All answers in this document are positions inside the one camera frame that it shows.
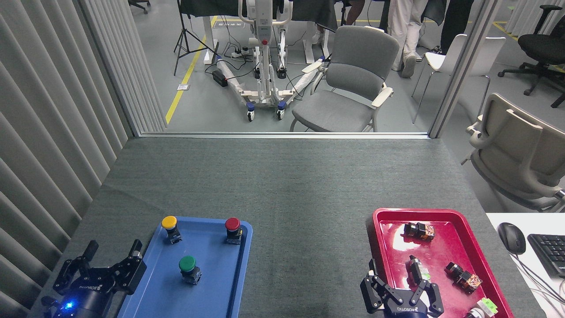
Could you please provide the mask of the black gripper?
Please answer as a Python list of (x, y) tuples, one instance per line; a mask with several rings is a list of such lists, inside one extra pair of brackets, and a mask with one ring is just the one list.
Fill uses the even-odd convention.
[[(384, 311), (384, 318), (427, 318), (428, 315), (437, 318), (444, 313), (439, 286), (430, 280), (421, 280), (412, 294), (411, 302), (405, 300), (397, 304), (389, 299), (388, 285), (380, 279), (376, 271), (376, 261), (369, 261), (369, 272), (360, 283), (366, 311), (374, 314), (378, 310)], [(423, 293), (427, 294), (429, 306), (421, 300)]]
[(56, 306), (55, 318), (105, 318), (116, 292), (135, 293), (147, 269), (139, 239), (134, 240), (124, 260), (110, 267), (110, 278), (77, 279), (72, 283), (77, 270), (81, 276), (89, 277), (89, 262), (98, 247), (97, 241), (91, 240), (82, 255), (63, 262), (53, 286), (54, 291), (63, 296), (61, 304)]

